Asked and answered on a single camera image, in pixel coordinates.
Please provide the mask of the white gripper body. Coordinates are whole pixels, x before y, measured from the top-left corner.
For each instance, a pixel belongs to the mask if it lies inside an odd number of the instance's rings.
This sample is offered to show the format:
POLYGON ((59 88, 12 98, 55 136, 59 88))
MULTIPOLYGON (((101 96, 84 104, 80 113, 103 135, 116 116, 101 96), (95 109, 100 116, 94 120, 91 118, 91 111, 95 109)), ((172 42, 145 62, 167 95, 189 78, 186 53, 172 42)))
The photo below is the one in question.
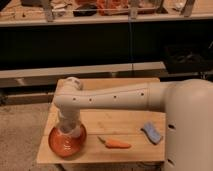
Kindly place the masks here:
POLYGON ((58 112, 58 128, 60 131, 72 138, 78 138, 81 135, 80 111, 78 109, 61 108, 58 112))

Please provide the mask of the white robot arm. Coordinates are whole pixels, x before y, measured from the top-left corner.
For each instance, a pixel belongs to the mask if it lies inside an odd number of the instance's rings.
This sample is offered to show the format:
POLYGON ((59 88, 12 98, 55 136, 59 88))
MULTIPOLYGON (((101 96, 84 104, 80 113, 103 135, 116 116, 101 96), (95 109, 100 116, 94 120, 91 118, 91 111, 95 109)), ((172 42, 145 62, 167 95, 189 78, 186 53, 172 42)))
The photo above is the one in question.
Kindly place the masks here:
POLYGON ((81 109, 149 110, 166 114, 165 171, 213 171, 213 83, 202 79, 84 90, 69 78, 56 92, 59 130, 80 135, 81 109))

